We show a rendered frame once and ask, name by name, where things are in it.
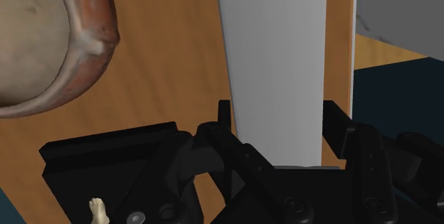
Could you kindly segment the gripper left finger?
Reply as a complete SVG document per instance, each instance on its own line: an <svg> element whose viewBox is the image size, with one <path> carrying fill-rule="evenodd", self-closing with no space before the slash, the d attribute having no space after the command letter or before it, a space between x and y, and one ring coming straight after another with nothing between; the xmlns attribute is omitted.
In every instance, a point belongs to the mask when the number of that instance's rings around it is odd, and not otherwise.
<svg viewBox="0 0 444 224"><path fill-rule="evenodd" d="M204 224L194 187L213 173L225 208L212 224L312 224L312 204L252 145L231 133L230 102L197 133L175 131L162 144L125 196L117 224Z"/></svg>

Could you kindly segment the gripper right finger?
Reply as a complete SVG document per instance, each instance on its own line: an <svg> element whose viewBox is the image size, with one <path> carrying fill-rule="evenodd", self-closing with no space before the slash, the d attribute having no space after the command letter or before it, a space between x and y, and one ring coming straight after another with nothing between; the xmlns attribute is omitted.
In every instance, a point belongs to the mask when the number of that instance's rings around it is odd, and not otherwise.
<svg viewBox="0 0 444 224"><path fill-rule="evenodd" d="M358 224L444 224L444 146L415 132L385 137L323 102L322 135L353 178Z"/></svg>

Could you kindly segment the wooden table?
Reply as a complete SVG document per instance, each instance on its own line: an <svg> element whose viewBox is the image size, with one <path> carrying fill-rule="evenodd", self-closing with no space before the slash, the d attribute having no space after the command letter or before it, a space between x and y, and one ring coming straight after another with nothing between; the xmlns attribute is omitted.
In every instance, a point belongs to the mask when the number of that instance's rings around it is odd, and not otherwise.
<svg viewBox="0 0 444 224"><path fill-rule="evenodd" d="M42 178L47 141L158 122L194 131L226 99L228 71L217 0L98 0L75 22L89 90L59 108L0 119L0 188L25 224L68 224Z"/></svg>

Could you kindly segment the grey marbled counter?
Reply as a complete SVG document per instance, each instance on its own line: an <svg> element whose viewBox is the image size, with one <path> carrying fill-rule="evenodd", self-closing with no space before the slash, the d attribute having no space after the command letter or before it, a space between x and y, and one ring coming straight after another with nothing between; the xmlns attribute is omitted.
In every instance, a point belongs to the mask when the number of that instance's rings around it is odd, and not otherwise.
<svg viewBox="0 0 444 224"><path fill-rule="evenodd" d="M444 61L444 0L357 0L356 32Z"/></svg>

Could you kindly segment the small cream figure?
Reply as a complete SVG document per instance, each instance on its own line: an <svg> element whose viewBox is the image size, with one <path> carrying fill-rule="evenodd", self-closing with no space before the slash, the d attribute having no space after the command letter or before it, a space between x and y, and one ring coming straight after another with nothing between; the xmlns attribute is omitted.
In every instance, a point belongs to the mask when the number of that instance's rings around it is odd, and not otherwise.
<svg viewBox="0 0 444 224"><path fill-rule="evenodd" d="M92 213L91 224L110 224L105 210L105 204L101 198L92 198L89 201L89 207Z"/></svg>

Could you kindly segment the flat black box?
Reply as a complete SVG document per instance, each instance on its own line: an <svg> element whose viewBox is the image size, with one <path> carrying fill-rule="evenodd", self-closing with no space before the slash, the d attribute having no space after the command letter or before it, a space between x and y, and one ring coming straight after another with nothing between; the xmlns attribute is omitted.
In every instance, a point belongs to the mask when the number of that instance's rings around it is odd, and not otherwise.
<svg viewBox="0 0 444 224"><path fill-rule="evenodd" d="M91 198L113 215L175 122L123 129L44 144L42 177L71 224L90 224Z"/></svg>

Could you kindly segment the brown bowl with beige inside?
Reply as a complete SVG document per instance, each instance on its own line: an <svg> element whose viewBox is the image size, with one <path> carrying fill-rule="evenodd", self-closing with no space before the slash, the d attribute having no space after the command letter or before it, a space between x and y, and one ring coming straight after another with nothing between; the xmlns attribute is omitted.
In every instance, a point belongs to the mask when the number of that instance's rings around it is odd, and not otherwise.
<svg viewBox="0 0 444 224"><path fill-rule="evenodd" d="M114 0L0 0L0 118L81 96L119 41Z"/></svg>

